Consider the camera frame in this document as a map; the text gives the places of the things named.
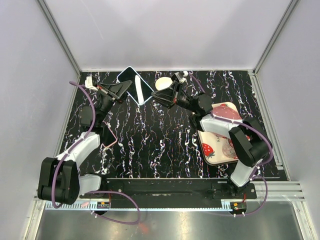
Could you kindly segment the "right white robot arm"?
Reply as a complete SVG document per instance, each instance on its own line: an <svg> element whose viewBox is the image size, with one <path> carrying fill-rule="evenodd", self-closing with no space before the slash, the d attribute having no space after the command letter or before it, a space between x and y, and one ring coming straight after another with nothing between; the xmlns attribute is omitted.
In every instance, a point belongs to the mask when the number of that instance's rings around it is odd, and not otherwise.
<svg viewBox="0 0 320 240"><path fill-rule="evenodd" d="M273 147L266 133L254 118L241 119L230 110L218 110L212 106L211 97L205 92L190 96L183 84L168 77L155 82L153 99L166 108L177 105L189 110L191 126L201 132L210 132L231 141L238 162L227 185L228 195L239 198L245 185L253 180L257 168L270 162Z"/></svg>

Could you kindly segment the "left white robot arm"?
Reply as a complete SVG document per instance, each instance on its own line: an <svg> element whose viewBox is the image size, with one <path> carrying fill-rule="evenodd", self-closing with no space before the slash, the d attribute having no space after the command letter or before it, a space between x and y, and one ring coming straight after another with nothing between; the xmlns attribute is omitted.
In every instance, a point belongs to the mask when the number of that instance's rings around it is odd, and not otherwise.
<svg viewBox="0 0 320 240"><path fill-rule="evenodd" d="M99 84L91 76L84 85L70 82L86 96L87 89L96 91L101 99L94 104L88 97L89 105L79 114L83 132L79 138L64 152L55 157L46 157L40 168L37 196L41 200L51 201L53 208L72 205L79 196L92 193L103 198L108 193L108 186L95 174L80 176L78 169L88 156L96 149L111 147L117 142L115 134L103 122L113 105L123 102L132 85L131 80L114 84Z"/></svg>

